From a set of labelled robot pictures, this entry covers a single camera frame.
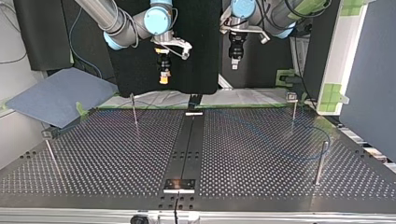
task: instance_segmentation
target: metal rod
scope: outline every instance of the metal rod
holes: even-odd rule
[[[50,140],[46,140],[46,144],[47,144],[47,148],[49,149],[49,154],[50,154],[50,156],[52,157],[53,160],[56,161],[55,155],[53,154],[52,147],[51,147],[51,145],[50,145]]]
[[[293,120],[296,119],[297,103],[298,103],[297,101],[294,103]]]
[[[132,104],[132,109],[134,111],[134,123],[137,125],[137,115],[136,115],[136,109],[135,109],[135,102],[134,102],[134,94],[131,93],[131,104]]]
[[[320,159],[319,159],[319,162],[318,162],[318,170],[317,170],[317,176],[315,178],[315,185],[319,184],[321,173],[322,173],[322,170],[323,170],[323,162],[324,162],[324,158],[325,158],[324,152],[326,151],[326,149],[328,147],[329,147],[329,142],[324,141],[323,145],[322,145],[322,149],[320,151]]]

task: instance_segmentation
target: black panel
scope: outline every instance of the black panel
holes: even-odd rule
[[[67,30],[70,31],[80,6],[74,0],[62,0],[62,3]],[[108,56],[107,44],[103,39],[103,31],[85,11],[82,12],[72,35],[76,53],[88,62],[95,64],[101,70],[104,79],[113,80],[111,79],[114,77],[113,67]],[[88,73],[97,76],[93,68],[87,64],[84,66]],[[76,63],[76,67],[83,68],[79,62]]]
[[[384,155],[396,161],[395,98],[396,1],[368,6],[350,74],[341,121]]]
[[[274,87],[277,70],[293,67],[289,39],[272,39],[263,45],[259,35],[249,34],[244,45],[245,56],[234,71],[228,56],[230,40],[224,36],[222,74],[234,88]]]
[[[135,15],[149,8],[149,1],[117,1],[120,7]],[[138,49],[110,51],[120,94],[127,97],[156,90],[178,90],[185,93],[214,93],[218,88],[219,74],[219,15],[221,2],[178,0],[178,19],[174,27],[176,36],[192,44],[191,56],[182,61],[172,55],[170,84],[159,84],[156,68],[157,55],[149,39],[141,41]]]
[[[15,0],[14,5],[32,70],[71,67],[61,0]]]
[[[332,35],[338,18],[341,0],[332,4],[319,17],[314,18],[312,34],[304,70],[304,82],[309,94],[318,99],[320,87],[326,69],[327,59],[332,44]]]

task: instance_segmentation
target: gray wall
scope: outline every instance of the gray wall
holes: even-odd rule
[[[368,7],[340,120],[396,161],[396,1]]]

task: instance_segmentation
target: cable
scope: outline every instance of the cable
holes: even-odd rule
[[[166,109],[166,108],[169,108],[169,107],[172,107],[172,106],[175,106],[175,105],[198,105],[198,104],[194,104],[194,103],[190,103],[190,102],[183,102],[183,103],[179,103],[179,104],[175,104],[175,105],[156,106],[156,105],[151,105],[151,104],[148,104],[148,103],[145,103],[145,102],[141,102],[141,101],[136,101],[136,102],[138,102],[140,104],[147,105],[148,107],[146,107],[146,108],[149,108],[150,106],[154,106],[154,107],[157,107],[158,109]],[[237,121],[237,122],[239,122],[241,124],[246,125],[246,127],[249,128],[253,133],[255,133],[257,136],[259,136],[261,139],[263,139],[265,142],[267,142],[267,140],[264,139],[262,131],[258,127],[253,125],[252,123],[247,122],[247,121],[242,120],[242,119],[239,119],[236,116],[230,115],[230,114],[228,114],[226,112],[223,112],[223,111],[217,111],[217,110],[213,110],[213,111],[215,111],[217,113],[220,113],[223,116],[227,116],[230,119],[233,119],[233,120],[235,120],[235,121]],[[322,130],[322,129],[318,128],[318,127],[314,127],[314,126],[306,126],[303,123],[301,123],[300,121],[298,121],[298,119],[296,119],[294,121],[294,123],[302,125],[305,129],[312,129],[312,130],[315,130],[315,131],[323,133],[326,136],[327,141],[329,142],[329,145],[332,143],[332,139],[330,138],[330,136],[324,130]],[[298,161],[316,161],[316,160],[320,159],[320,157],[322,155],[325,155],[329,150],[330,150],[330,147],[326,148],[326,150],[324,150],[323,153],[319,153],[319,154],[311,156],[311,157],[296,157],[296,156],[291,155],[291,154],[289,154],[287,152],[283,153],[283,155],[286,156],[286,157],[289,157],[291,159],[298,160]]]
[[[245,24],[245,23],[248,22],[248,21],[241,21],[241,22],[239,22],[239,23],[237,23],[237,24],[230,24],[230,25],[227,25],[226,23],[229,22],[229,21],[230,21],[230,18],[228,18],[222,25],[224,25],[224,26],[226,26],[226,27],[235,27],[235,26],[242,25],[242,24]]]
[[[294,15],[301,17],[301,18],[308,19],[308,18],[315,18],[315,17],[318,17],[321,14],[323,14],[324,11],[326,10],[326,8],[328,8],[332,4],[332,0],[327,0],[326,6],[321,11],[319,11],[317,13],[310,13],[308,15],[301,14],[300,12],[294,10],[294,8],[291,6],[289,0],[285,0],[285,4],[286,4],[286,7],[290,10],[290,12],[293,13]]]
[[[139,34],[137,32],[137,25],[136,22],[134,21],[134,18],[132,18],[132,16],[126,12],[125,10],[123,10],[122,8],[119,8],[119,11],[121,11],[121,13],[123,14],[124,18],[125,18],[125,22],[127,22],[127,18],[129,19],[129,21],[132,24],[132,28],[134,29],[134,34],[135,34],[135,39],[136,39],[136,43],[134,43],[134,45],[131,45],[132,48],[136,49],[137,47],[139,47]]]
[[[1,8],[1,6],[4,6],[6,8],[8,8],[9,10],[11,10],[14,15],[17,15],[17,12],[15,11],[15,8],[12,5],[9,5],[3,1],[0,1],[0,10],[3,12],[3,14],[6,16],[6,19],[9,21],[9,23],[12,25],[12,27],[14,27],[14,29],[16,31],[18,31],[19,33],[21,32],[21,30],[18,28],[17,25],[14,24],[14,22],[12,22],[12,20],[9,18],[9,16],[7,15],[7,13]]]
[[[274,26],[278,30],[291,30],[291,29],[295,28],[295,26],[285,28],[285,27],[281,27],[281,26],[275,24],[274,20],[272,18],[270,19],[268,17],[268,12],[270,10],[271,4],[267,3],[267,5],[268,5],[267,9],[264,8],[264,0],[262,0],[262,5],[260,5],[259,0],[256,0],[256,4],[257,4],[257,6],[259,6],[260,14],[262,16],[262,19],[259,21],[259,24],[262,23],[262,29],[264,29],[264,21],[265,20],[267,20],[268,23],[270,23],[272,26]]]
[[[78,15],[77,15],[75,21],[73,22],[72,27],[70,28],[70,32],[69,32],[69,45],[70,45],[70,49],[72,50],[73,54],[74,54],[78,59],[80,59],[80,60],[81,60],[82,62],[84,62],[85,64],[91,66],[92,68],[94,68],[94,70],[95,70],[95,71],[97,72],[97,74],[99,75],[99,78],[103,78],[103,76],[102,76],[102,71],[101,71],[96,65],[94,65],[93,63],[90,63],[90,62],[88,62],[87,60],[83,59],[81,56],[79,56],[79,55],[76,53],[75,49],[73,48],[73,41],[72,41],[72,39],[73,39],[73,31],[74,31],[74,29],[75,29],[75,27],[76,27],[76,24],[78,23],[79,18],[81,17],[81,13],[82,13],[82,7],[79,9],[79,13],[78,13]]]
[[[12,60],[12,61],[8,61],[8,62],[0,62],[0,64],[17,63],[17,62],[22,61],[24,58],[26,58],[26,56],[27,56],[27,52],[25,52],[25,53],[23,54],[23,56],[21,56],[19,59]]]
[[[174,11],[176,12],[176,16],[175,16],[174,21],[172,22],[172,25],[171,25],[171,27],[169,28],[169,30],[173,28],[173,26],[175,25],[175,23],[176,23],[176,21],[177,21],[177,18],[178,18],[178,10],[177,10],[177,8],[172,7],[172,10],[174,10]]]
[[[312,96],[311,96],[311,94],[309,94],[308,88],[307,88],[306,85],[305,85],[305,81],[304,81],[304,78],[303,78],[303,75],[304,75],[304,74],[303,74],[303,71],[301,70],[301,67],[300,67],[300,60],[299,60],[299,57],[298,57],[297,37],[296,37],[296,36],[294,37],[294,51],[295,51],[295,53],[296,53],[296,61],[297,61],[298,71],[300,72],[300,75],[299,75],[298,77],[299,77],[299,78],[301,79],[301,81],[303,82],[303,86],[304,86],[305,92],[306,92],[306,94],[308,95],[308,98],[309,98],[309,100],[311,101],[312,105],[314,106],[314,108],[315,108],[316,110],[318,110],[317,105],[314,104],[314,101],[313,101],[313,99],[312,99]]]
[[[12,20],[8,17],[8,15],[6,14],[6,12],[1,8],[1,6],[4,6],[6,8],[8,8],[9,10],[11,10],[15,15],[17,15],[17,12],[15,11],[15,8],[13,8],[11,5],[0,1],[0,10],[3,12],[3,14],[6,16],[7,20],[9,21],[9,23],[14,27],[14,29],[20,33],[21,30],[18,29],[18,27],[12,22]],[[8,63],[17,63],[22,61],[25,57],[27,56],[27,52],[25,51],[24,54],[19,58],[19,59],[15,59],[15,60],[11,60],[11,61],[5,61],[5,62],[0,62],[0,64],[8,64]]]
[[[176,202],[175,202],[175,210],[174,210],[174,215],[175,215],[175,224],[178,224],[178,217],[177,217],[177,205],[178,205],[178,196],[180,192],[177,194]]]

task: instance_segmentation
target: white panel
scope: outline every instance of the white panel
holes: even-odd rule
[[[367,5],[361,8],[359,16],[339,17],[335,27],[332,46],[327,61],[325,74],[323,76],[322,86],[319,94],[318,105],[324,84],[341,84],[341,94],[347,91],[350,72],[361,37],[361,29],[366,16]],[[335,112],[319,112],[320,115],[340,115],[342,104],[338,104]]]
[[[4,1],[12,5],[12,0]],[[18,25],[16,16],[2,7],[8,17]],[[9,24],[4,13],[0,10],[0,63],[19,59],[25,53],[21,34]],[[35,85],[43,78],[42,72],[30,70],[27,57],[18,63],[0,64],[0,101],[13,97]]]
[[[42,142],[40,122],[17,112],[0,119],[0,169]]]
[[[3,0],[12,5],[12,0]],[[16,16],[2,7],[17,24]],[[0,63],[19,59],[25,53],[21,34],[17,32],[0,10]],[[0,104],[25,91],[43,79],[42,72],[30,70],[29,60],[0,64]],[[41,123],[12,110],[2,110],[0,105],[0,169],[17,159],[42,141]]]

